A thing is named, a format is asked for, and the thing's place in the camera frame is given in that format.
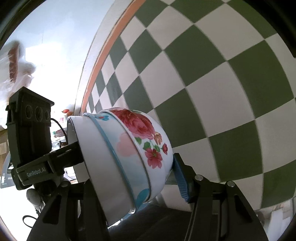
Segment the left hand white glove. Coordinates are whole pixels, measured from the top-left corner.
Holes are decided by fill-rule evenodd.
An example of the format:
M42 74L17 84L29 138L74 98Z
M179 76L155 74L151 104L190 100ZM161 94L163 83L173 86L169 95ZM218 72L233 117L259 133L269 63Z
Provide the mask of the left hand white glove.
M37 190L33 188L28 189L26 192L26 197L27 197L27 200L34 206L36 211L41 213L45 204L43 202L42 197L37 192Z

